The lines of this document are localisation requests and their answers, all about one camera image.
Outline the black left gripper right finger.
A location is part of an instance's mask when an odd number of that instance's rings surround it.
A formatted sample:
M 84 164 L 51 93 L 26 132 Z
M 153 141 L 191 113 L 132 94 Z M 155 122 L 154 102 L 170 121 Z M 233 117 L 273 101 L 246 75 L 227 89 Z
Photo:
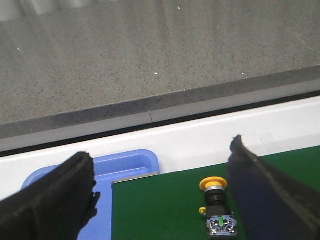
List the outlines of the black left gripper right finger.
M 320 192 L 248 150 L 230 144 L 228 185 L 248 240 L 318 240 Z

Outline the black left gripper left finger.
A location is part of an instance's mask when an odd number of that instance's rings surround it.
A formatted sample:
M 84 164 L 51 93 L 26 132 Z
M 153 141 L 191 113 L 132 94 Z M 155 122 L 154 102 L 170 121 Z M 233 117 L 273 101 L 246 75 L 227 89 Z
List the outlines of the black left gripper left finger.
M 98 214 L 94 160 L 78 152 L 0 202 L 2 240 L 76 240 Z

